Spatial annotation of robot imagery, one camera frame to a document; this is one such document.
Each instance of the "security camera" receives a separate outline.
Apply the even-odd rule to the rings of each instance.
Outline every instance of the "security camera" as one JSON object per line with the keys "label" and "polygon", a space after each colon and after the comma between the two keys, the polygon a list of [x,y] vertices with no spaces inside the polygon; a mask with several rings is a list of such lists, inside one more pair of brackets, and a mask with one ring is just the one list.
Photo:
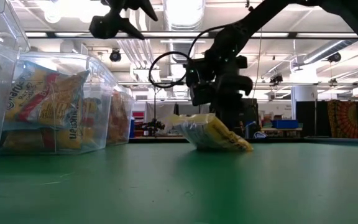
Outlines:
{"label": "security camera", "polygon": [[119,53],[119,49],[113,49],[110,55],[110,60],[112,62],[119,62],[121,61],[121,54]]}

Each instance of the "green tabletop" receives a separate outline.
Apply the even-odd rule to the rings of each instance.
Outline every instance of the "green tabletop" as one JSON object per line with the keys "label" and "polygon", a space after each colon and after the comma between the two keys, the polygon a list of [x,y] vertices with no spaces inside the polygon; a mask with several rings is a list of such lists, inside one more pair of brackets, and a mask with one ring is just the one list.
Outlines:
{"label": "green tabletop", "polygon": [[358,147],[128,144],[0,157],[0,223],[358,223]]}

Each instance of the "white column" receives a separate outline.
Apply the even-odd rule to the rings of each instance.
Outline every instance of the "white column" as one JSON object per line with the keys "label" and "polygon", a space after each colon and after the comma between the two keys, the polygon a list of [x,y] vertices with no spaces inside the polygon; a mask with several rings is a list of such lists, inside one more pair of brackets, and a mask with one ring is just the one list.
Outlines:
{"label": "white column", "polygon": [[[304,65],[292,67],[290,81],[294,83],[318,83],[316,67]],[[315,101],[318,98],[317,86],[293,86],[291,88],[292,118],[296,119],[296,102]]]}

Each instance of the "cable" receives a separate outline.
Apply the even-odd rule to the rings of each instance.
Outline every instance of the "cable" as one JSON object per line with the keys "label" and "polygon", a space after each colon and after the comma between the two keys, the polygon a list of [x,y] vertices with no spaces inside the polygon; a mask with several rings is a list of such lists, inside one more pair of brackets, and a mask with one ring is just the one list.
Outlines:
{"label": "cable", "polygon": [[262,51],[262,34],[263,34],[263,31],[262,31],[262,28],[260,28],[258,67],[257,67],[257,71],[256,71],[256,81],[255,81],[254,94],[252,95],[252,99],[254,99],[254,97],[255,97],[256,84],[258,83],[258,79],[259,79],[260,52]]}
{"label": "cable", "polygon": [[189,56],[187,56],[187,54],[185,54],[185,53],[183,53],[183,52],[177,52],[177,51],[166,52],[166,53],[164,53],[164,54],[158,56],[158,57],[153,61],[153,63],[151,64],[151,66],[150,66],[150,68],[149,68],[149,82],[150,82],[154,87],[157,87],[157,88],[172,88],[172,87],[174,87],[175,85],[179,84],[180,82],[182,82],[182,81],[185,79],[186,74],[184,74],[184,76],[183,76],[181,79],[179,79],[178,81],[169,83],[169,85],[159,85],[159,84],[156,84],[156,83],[154,82],[154,80],[153,80],[152,72],[153,72],[153,68],[154,68],[155,64],[156,64],[159,60],[161,60],[162,58],[164,58],[164,57],[166,57],[166,56],[168,56],[168,55],[173,55],[173,54],[177,54],[177,55],[184,56],[184,57],[187,59],[188,62],[192,60]]}
{"label": "cable", "polygon": [[166,52],[162,55],[160,55],[159,57],[157,57],[153,63],[151,64],[150,68],[149,68],[149,82],[157,87],[157,88],[172,88],[174,87],[175,85],[178,85],[180,84],[185,78],[186,78],[186,74],[184,74],[179,80],[175,81],[175,82],[171,82],[171,83],[167,83],[167,85],[159,85],[159,84],[156,84],[152,78],[152,71],[153,71],[153,68],[154,66],[157,64],[157,62],[159,60],[161,60],[162,58],[168,56],[168,55],[173,55],[173,54],[176,54],[176,55],[181,55],[181,56],[184,56],[186,59],[187,59],[187,62],[191,62],[193,59],[191,59],[190,55],[191,55],[191,50],[193,49],[194,45],[197,43],[197,40],[202,37],[205,33],[207,32],[210,32],[212,30],[217,30],[217,29],[222,29],[222,28],[225,28],[226,26],[228,26],[229,24],[226,24],[226,25],[222,25],[222,26],[216,26],[216,27],[212,27],[212,28],[209,28],[209,29],[206,29],[204,31],[202,31],[201,33],[199,33],[196,38],[194,39],[194,41],[191,43],[190,45],[190,49],[189,49],[189,52],[188,54],[185,54],[183,52],[178,52],[178,51],[170,51],[170,52]]}

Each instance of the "black cable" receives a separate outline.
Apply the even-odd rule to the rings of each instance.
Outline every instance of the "black cable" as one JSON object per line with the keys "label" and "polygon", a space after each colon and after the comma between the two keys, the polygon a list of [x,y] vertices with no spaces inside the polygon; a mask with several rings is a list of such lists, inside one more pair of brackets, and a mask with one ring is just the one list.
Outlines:
{"label": "black cable", "polygon": [[167,85],[159,85],[159,84],[156,84],[156,83],[154,82],[153,78],[152,78],[152,71],[153,71],[153,68],[154,68],[155,64],[157,64],[157,62],[158,62],[159,60],[161,60],[162,58],[164,58],[164,57],[166,57],[166,56],[168,56],[168,55],[173,55],[173,54],[177,54],[177,55],[184,56],[184,57],[187,59],[187,62],[192,61],[192,59],[191,59],[191,57],[190,57],[190,55],[191,55],[191,50],[193,49],[194,45],[197,43],[197,40],[198,40],[201,36],[203,36],[205,33],[207,33],[207,32],[210,32],[210,31],[212,31],[212,30],[222,29],[222,28],[225,28],[226,26],[228,26],[228,25],[222,25],[222,26],[212,27],[212,28],[206,29],[206,30],[202,31],[201,33],[199,33],[199,34],[196,36],[196,38],[194,39],[194,41],[191,43],[190,49],[189,49],[189,52],[188,52],[187,55],[186,55],[185,53],[183,53],[183,52],[170,51],[170,52],[166,52],[166,53],[160,55],[159,57],[157,57],[157,58],[153,61],[153,63],[151,64],[151,66],[150,66],[150,68],[149,68],[149,82],[150,82],[153,86],[155,86],[155,87],[157,87],[157,88],[172,88],[172,87],[174,87],[175,85],[180,84],[180,83],[186,78],[186,74],[184,74],[179,80],[177,80],[177,81],[175,81],[175,82],[171,82],[171,83],[169,83],[169,84],[167,83]]}

